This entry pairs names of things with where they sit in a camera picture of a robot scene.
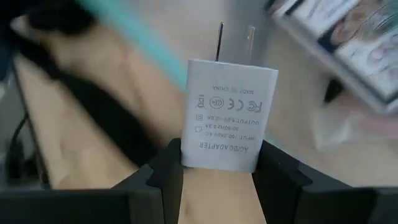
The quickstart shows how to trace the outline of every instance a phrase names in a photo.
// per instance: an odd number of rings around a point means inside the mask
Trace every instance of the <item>ce mark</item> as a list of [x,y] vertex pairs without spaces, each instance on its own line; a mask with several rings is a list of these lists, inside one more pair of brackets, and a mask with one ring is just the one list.
[[[235,101],[232,100],[231,98],[229,99],[229,110],[233,109],[235,107]],[[236,111],[241,111],[243,109],[244,103],[241,100],[238,100],[239,103],[239,108],[236,108]]]

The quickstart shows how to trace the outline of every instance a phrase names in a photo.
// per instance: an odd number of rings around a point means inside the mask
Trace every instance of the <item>metal prong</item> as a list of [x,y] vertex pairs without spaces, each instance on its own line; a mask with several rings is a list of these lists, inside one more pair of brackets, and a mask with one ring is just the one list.
[[248,34],[248,48],[246,49],[246,63],[249,65],[251,63],[251,56],[253,51],[253,42],[254,42],[254,32],[256,28],[253,26],[249,26],[249,34]]
[[215,61],[218,62],[218,57],[220,56],[221,40],[223,38],[224,22],[220,23],[220,28],[218,30],[218,41],[217,41],[217,53]]

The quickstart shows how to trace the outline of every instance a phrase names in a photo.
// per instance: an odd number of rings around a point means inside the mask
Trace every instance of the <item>black holder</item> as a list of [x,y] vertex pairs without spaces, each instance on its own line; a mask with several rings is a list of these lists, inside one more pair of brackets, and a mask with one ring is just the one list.
[[[0,193],[0,223],[177,224],[180,146],[174,139],[113,189]],[[397,189],[350,187],[265,141],[252,177],[269,224],[398,221]]]

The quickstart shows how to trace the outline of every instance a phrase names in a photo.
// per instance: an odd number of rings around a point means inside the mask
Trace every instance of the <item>teal strap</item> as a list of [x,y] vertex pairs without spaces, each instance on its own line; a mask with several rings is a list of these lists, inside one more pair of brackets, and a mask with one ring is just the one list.
[[129,11],[132,5],[122,0],[79,0],[80,4],[112,26],[127,41],[138,47],[144,56],[158,64],[169,80],[185,89],[187,73],[181,61],[153,38],[146,26]]

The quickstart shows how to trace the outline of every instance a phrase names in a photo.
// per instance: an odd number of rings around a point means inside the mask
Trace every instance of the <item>beige fabric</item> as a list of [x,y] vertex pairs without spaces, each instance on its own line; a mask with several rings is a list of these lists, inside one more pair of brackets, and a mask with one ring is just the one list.
[[[111,92],[159,144],[180,136],[183,94],[113,32],[98,26],[79,39],[54,34],[46,43],[61,67]],[[63,86],[23,57],[16,63],[53,188],[110,188],[136,171]],[[264,222],[251,174],[186,171],[180,223]]]

